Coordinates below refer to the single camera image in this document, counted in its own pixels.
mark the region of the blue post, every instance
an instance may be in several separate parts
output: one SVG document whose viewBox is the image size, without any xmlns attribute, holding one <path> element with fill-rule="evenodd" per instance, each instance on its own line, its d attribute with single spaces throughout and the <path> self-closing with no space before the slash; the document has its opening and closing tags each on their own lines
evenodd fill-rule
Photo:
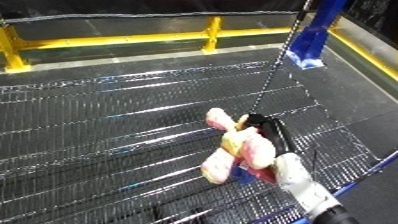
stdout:
<svg viewBox="0 0 398 224">
<path fill-rule="evenodd" d="M 323 0 L 311 24 L 292 43 L 287 55 L 302 69 L 324 66 L 320 59 L 328 29 L 342 11 L 346 0 Z"/>
</svg>

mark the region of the cable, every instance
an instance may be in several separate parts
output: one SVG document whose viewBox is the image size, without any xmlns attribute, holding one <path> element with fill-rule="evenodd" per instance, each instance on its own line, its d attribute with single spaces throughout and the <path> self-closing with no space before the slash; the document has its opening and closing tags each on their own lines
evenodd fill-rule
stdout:
<svg viewBox="0 0 398 224">
<path fill-rule="evenodd" d="M 267 78 L 265 79 L 264 85 L 261 88 L 260 93 L 258 94 L 256 101 L 254 101 L 253 106 L 249 110 L 249 114 L 255 113 L 258 105 L 260 104 L 261 100 L 264 97 L 265 91 L 268 89 L 269 85 L 271 84 L 272 79 L 274 78 L 276 72 L 279 70 L 280 66 L 283 64 L 283 59 L 286 56 L 287 50 L 290 47 L 290 44 L 292 42 L 293 37 L 296 35 L 301 22 L 304 20 L 305 16 L 307 15 L 308 11 L 310 10 L 311 4 L 313 0 L 307 0 L 304 3 L 303 9 L 299 12 L 299 14 L 296 17 L 296 20 L 294 21 L 292 25 L 292 29 L 289 32 L 289 35 L 285 41 L 285 43 L 282 46 L 282 49 L 276 58 L 275 62 L 272 64 L 271 69 L 268 73 Z"/>
<path fill-rule="evenodd" d="M 175 14 L 64 14 L 36 16 L 32 18 L 4 18 L 7 24 L 31 23 L 50 20 L 67 19 L 131 19 L 131 18 L 167 18 L 184 16 L 255 16 L 255 15 L 291 15 L 297 14 L 297 11 L 255 11 L 255 12 L 192 12 Z"/>
</svg>

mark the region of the wire mesh floor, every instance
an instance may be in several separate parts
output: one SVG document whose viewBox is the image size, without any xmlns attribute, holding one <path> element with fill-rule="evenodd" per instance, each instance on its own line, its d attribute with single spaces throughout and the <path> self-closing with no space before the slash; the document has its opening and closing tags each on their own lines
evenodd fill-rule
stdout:
<svg viewBox="0 0 398 224">
<path fill-rule="evenodd" d="M 204 123 L 220 107 L 238 118 L 266 62 L 1 87 L 1 223 L 270 223 L 297 219 L 294 203 L 257 181 L 221 186 L 199 165 L 221 133 Z M 258 112 L 280 117 L 307 168 L 329 189 L 376 160 L 288 71 Z"/>
</svg>

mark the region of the yellow railing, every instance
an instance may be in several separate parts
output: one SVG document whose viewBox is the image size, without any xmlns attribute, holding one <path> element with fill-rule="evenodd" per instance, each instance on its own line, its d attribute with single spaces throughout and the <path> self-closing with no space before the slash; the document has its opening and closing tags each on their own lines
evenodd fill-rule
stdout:
<svg viewBox="0 0 398 224">
<path fill-rule="evenodd" d="M 246 29 L 246 30 L 221 30 L 222 19 L 219 16 L 210 17 L 209 25 L 204 31 L 186 33 L 166 33 L 131 36 L 110 36 L 110 37 L 85 37 L 68 38 L 56 40 L 24 40 L 20 38 L 12 26 L 0 27 L 0 43 L 7 60 L 6 71 L 18 73 L 30 70 L 30 65 L 21 58 L 20 51 L 54 49 L 68 47 L 88 47 L 113 44 L 133 44 L 161 41 L 180 40 L 206 40 L 202 51 L 205 54 L 216 52 L 217 39 L 220 37 L 238 37 L 261 34 L 281 34 L 290 31 L 289 27 L 267 28 L 267 29 Z"/>
</svg>

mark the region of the pink stuffed toy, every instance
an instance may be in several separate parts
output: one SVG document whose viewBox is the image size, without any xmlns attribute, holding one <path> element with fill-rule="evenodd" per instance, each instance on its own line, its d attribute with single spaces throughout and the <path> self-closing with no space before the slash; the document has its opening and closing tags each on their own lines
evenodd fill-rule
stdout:
<svg viewBox="0 0 398 224">
<path fill-rule="evenodd" d="M 206 123 L 219 130 L 226 131 L 218 148 L 202 164 L 203 176 L 211 183 L 224 183 L 235 163 L 246 164 L 247 171 L 257 178 L 275 183 L 271 165 L 275 159 L 272 143 L 250 127 L 241 130 L 247 115 L 235 123 L 222 109 L 213 108 L 206 116 Z"/>
</svg>

